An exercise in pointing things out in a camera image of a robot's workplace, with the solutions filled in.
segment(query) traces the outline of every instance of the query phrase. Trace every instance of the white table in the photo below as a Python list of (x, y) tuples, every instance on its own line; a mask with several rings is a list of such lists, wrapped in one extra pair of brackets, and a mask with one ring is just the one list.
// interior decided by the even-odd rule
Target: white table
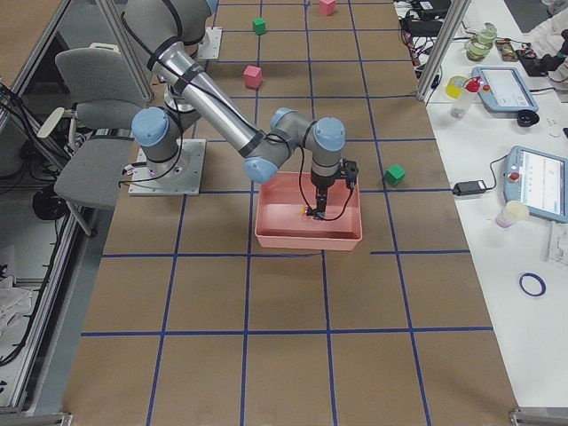
[[(517, 24), (502, 0), (472, 0), (478, 10), (498, 28), (499, 34), (522, 40)], [(495, 49), (480, 64), (465, 57), (463, 42), (454, 42), (444, 63), (442, 85), (428, 105), (430, 121), (438, 141), (447, 176), (458, 181), (483, 179), (493, 183), (489, 162), (520, 145), (568, 157), (568, 138), (550, 127), (556, 120), (568, 127), (568, 105), (556, 94), (535, 96), (540, 123), (518, 127), (514, 118), (490, 114), (481, 104), (474, 104), (462, 120), (450, 116), (453, 100), (445, 94), (452, 75), (469, 75), (475, 65), (513, 66), (505, 63)], [(531, 89), (549, 87), (545, 78), (526, 77)], [(494, 165), (498, 185), (474, 199), (455, 199), (468, 239), (477, 275), (484, 292), (501, 353), (517, 403), (528, 406), (568, 406), (568, 269), (549, 264), (550, 222), (530, 217), (509, 229), (494, 223), (504, 205), (502, 195), (503, 162)], [(524, 272), (541, 276), (548, 291), (542, 297), (523, 293), (518, 279)]]

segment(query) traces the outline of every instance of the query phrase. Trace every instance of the green block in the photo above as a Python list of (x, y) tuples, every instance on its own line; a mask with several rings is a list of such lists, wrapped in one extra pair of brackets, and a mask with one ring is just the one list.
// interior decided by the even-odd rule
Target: green block
[(255, 30), (257, 36), (261, 36), (266, 32), (266, 22), (262, 18), (252, 20), (252, 29)]
[(405, 178), (406, 171), (400, 167), (398, 164), (391, 165), (387, 171), (384, 173), (384, 180), (386, 180), (389, 185), (396, 186), (402, 179)]

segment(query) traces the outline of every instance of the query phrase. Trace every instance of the pink cube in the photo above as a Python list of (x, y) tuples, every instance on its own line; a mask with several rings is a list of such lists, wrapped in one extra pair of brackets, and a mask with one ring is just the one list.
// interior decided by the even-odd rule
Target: pink cube
[(245, 86), (249, 89), (258, 89), (263, 82), (263, 70), (259, 67), (249, 65), (242, 76), (245, 79)]
[(319, 13), (329, 16), (335, 9), (335, 0), (319, 0)]

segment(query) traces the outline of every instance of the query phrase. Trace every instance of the red plastic container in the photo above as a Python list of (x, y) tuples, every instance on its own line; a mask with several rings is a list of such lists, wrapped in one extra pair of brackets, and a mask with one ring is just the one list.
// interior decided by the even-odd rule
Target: red plastic container
[[(302, 188), (314, 207), (315, 187), (310, 182), (310, 173), (302, 175)], [(348, 196), (345, 182), (337, 180), (328, 190), (326, 217), (339, 215)], [(363, 230), (358, 185), (345, 213), (337, 220), (308, 217), (304, 214), (304, 207), (297, 173), (279, 172), (261, 185), (255, 225), (260, 245), (278, 249), (353, 250), (361, 241)]]

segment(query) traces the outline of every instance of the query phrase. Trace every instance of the chair seat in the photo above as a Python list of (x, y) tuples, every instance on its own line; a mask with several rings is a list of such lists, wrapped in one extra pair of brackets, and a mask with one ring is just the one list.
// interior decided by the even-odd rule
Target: chair seat
[(134, 141), (131, 138), (103, 137), (89, 139), (61, 171), (55, 193), (93, 209), (114, 209), (118, 182), (128, 163)]

